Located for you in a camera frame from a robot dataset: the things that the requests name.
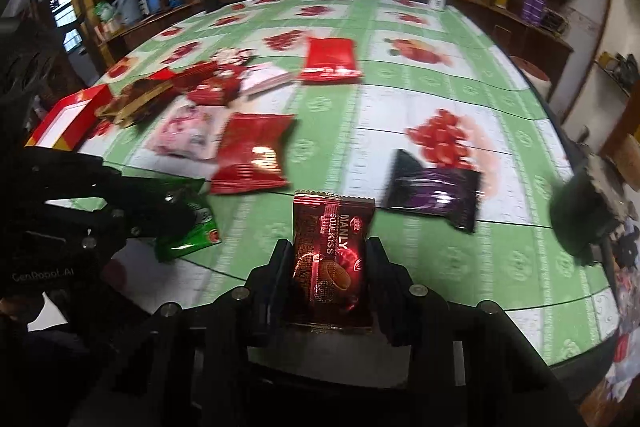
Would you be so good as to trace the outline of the dark red Manly cookie packet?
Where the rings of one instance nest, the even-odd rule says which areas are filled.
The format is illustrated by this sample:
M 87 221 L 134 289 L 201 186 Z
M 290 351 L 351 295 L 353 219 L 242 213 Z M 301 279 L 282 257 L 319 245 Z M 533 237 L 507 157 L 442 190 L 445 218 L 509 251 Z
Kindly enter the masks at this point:
M 331 329 L 370 324 L 362 286 L 374 213 L 372 198 L 313 191 L 294 195 L 293 280 L 305 296 L 305 322 Z

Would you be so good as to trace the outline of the green snack packet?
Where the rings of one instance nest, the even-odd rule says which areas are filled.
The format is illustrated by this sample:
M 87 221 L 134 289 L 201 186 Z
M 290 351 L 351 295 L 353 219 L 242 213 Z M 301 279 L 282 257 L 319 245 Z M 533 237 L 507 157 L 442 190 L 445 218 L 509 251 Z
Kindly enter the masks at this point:
M 212 204 L 205 194 L 203 179 L 162 180 L 166 204 L 177 204 L 190 213 L 189 225 L 169 225 L 154 242 L 158 261 L 168 262 L 221 242 Z

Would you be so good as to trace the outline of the dark purple snack packet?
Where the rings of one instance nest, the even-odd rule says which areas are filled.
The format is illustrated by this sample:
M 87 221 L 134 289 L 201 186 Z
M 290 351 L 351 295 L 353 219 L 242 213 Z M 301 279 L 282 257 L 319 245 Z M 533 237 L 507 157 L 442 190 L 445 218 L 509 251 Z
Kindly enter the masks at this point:
M 482 175 L 469 169 L 424 167 L 406 150 L 396 150 L 381 207 L 446 219 L 455 229 L 475 232 Z

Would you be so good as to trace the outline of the red shiny snack packet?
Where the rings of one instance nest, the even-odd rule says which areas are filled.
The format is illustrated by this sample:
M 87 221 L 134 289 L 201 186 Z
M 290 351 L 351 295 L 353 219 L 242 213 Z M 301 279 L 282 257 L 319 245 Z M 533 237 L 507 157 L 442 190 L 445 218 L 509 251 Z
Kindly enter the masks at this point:
M 219 142 L 210 193 L 242 194 L 288 186 L 283 143 L 294 121 L 290 114 L 232 114 Z

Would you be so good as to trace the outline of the brown gold snack packet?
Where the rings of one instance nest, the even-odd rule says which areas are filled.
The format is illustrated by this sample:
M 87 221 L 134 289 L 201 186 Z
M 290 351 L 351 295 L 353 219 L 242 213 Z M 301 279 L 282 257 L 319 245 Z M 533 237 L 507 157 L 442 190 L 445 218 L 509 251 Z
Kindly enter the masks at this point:
M 170 80 L 140 78 L 99 107 L 96 117 L 121 128 L 131 127 L 160 113 L 177 94 Z

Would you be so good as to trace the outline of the pink strawberry snack packet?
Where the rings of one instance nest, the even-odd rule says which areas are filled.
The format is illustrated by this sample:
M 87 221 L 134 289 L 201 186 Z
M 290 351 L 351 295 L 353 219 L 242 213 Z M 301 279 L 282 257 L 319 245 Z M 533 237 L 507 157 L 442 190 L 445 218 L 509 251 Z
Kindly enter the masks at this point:
M 227 107 L 184 103 L 160 120 L 144 147 L 157 155 L 212 161 L 230 116 Z

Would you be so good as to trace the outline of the red small snack packet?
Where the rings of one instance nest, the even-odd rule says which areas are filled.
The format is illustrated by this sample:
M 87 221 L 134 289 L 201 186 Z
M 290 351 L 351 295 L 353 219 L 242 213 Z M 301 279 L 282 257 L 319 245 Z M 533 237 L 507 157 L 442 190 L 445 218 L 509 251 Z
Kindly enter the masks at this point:
M 200 82 L 186 97 L 198 105 L 227 106 L 238 97 L 240 88 L 238 77 L 212 77 Z

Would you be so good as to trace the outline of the green fruit pattern tablecloth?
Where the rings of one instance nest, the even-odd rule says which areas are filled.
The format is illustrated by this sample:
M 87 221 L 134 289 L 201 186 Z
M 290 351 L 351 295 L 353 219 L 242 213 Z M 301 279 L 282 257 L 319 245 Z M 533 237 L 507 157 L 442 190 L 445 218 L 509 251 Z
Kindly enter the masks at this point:
M 371 232 L 413 280 L 442 297 L 497 301 L 544 361 L 613 338 L 620 323 L 601 265 L 578 265 L 556 239 L 554 190 L 573 170 L 559 133 L 512 63 L 455 8 L 409 0 L 246 0 L 152 35 L 102 77 L 118 93 L 164 67 L 180 70 L 228 46 L 299 72 L 312 38 L 349 38 L 358 83 L 292 82 L 240 100 L 242 113 L 292 114 L 281 191 L 213 196 L 219 244 L 160 263 L 132 242 L 119 253 L 122 290 L 153 311 L 208 303 L 265 263 L 292 234 L 299 190 L 381 199 L 394 155 L 457 160 L 483 176 L 476 230 L 378 210 Z

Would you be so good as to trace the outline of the small flat red packet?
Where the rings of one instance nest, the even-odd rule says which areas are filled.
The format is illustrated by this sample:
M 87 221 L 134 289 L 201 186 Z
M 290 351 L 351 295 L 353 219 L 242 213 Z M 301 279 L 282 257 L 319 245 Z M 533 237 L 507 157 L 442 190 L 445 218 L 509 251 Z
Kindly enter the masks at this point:
M 176 74 L 169 67 L 164 67 L 159 69 L 157 72 L 153 72 L 153 74 L 149 75 L 148 78 L 156 81 L 166 81 L 171 80 L 175 75 Z

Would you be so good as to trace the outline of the pale pink snack packet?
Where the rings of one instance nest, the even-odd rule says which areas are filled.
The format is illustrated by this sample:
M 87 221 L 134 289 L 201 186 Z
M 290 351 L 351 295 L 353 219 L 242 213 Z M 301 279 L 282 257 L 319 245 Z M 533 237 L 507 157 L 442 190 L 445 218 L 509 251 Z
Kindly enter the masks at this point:
M 290 83 L 294 75 L 282 67 L 264 63 L 245 69 L 240 79 L 239 94 L 250 98 Z

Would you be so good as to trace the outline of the large flat red packet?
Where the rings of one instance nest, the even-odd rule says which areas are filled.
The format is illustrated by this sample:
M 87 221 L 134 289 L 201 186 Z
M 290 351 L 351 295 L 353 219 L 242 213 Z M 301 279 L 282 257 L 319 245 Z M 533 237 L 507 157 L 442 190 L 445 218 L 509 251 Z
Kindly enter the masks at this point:
M 304 83 L 352 83 L 361 72 L 356 44 L 349 38 L 308 38 L 304 67 L 298 78 Z

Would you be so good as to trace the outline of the red white patterned candy packet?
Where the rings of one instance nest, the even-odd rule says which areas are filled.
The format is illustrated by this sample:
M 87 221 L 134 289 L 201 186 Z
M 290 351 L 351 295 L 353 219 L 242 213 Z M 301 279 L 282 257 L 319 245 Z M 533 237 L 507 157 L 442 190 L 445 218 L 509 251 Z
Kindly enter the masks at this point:
M 243 66 L 255 57 L 252 48 L 220 48 L 210 56 L 218 66 Z

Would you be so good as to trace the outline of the white roll beside table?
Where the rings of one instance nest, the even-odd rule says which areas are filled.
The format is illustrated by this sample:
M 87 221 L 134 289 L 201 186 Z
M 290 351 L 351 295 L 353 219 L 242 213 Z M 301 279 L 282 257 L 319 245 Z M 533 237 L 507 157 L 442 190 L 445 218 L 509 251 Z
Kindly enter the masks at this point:
M 511 61 L 528 78 L 538 93 L 547 100 L 552 87 L 548 75 L 535 64 L 523 60 L 521 57 L 511 56 Z

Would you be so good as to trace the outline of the purple bottles on shelf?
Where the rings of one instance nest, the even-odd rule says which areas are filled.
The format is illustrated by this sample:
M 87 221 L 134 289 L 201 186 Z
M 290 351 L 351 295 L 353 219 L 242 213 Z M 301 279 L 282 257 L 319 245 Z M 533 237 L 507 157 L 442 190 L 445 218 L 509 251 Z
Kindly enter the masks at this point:
M 524 0 L 521 19 L 533 26 L 539 27 L 546 9 L 546 0 Z

